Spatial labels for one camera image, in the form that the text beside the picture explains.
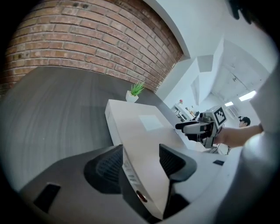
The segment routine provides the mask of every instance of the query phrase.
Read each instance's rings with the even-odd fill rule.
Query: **potted plant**
[[[133,86],[131,86],[131,91],[127,91],[126,93],[126,101],[134,103],[139,97],[138,94],[142,92],[144,82],[138,81]]]

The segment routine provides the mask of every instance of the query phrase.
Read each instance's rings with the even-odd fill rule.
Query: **robotic arm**
[[[176,124],[175,128],[182,130],[189,140],[200,142],[205,148],[214,148],[214,138],[227,121],[223,108],[220,106],[200,113],[197,121]]]

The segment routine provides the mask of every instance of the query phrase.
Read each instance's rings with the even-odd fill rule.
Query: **black hair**
[[[249,126],[251,124],[251,120],[249,117],[243,117],[242,119],[239,120],[240,122],[244,121],[244,123],[247,123],[246,126]]]

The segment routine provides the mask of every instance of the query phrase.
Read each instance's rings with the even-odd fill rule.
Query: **label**
[[[123,165],[122,165],[123,171],[126,174],[127,179],[131,184],[140,184],[139,179],[137,178],[136,173],[134,172],[128,158],[126,155],[126,152],[123,153]]]

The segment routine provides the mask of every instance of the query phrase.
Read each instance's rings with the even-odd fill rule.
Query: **human arm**
[[[261,133],[262,131],[263,128],[261,124],[239,129],[222,128],[217,137],[215,137],[214,144],[222,143],[232,148],[243,146],[249,138]]]

